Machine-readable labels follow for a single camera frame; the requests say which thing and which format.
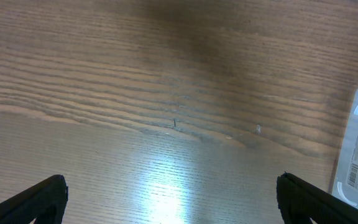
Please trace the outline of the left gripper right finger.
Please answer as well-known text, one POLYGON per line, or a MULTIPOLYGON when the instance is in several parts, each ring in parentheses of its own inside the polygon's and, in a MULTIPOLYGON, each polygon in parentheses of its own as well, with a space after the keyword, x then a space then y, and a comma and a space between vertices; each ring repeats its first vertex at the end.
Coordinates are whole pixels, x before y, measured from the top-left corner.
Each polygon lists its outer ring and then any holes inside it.
POLYGON ((358 209, 301 178, 277 178, 278 208, 285 224, 358 224, 358 209))

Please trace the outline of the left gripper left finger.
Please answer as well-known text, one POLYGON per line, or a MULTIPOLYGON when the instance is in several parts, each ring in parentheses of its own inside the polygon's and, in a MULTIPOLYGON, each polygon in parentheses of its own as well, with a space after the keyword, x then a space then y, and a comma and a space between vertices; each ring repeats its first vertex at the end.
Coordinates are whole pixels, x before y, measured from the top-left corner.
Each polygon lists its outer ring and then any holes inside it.
POLYGON ((68 201, 64 176, 53 175, 0 203, 0 223, 61 224, 68 201))

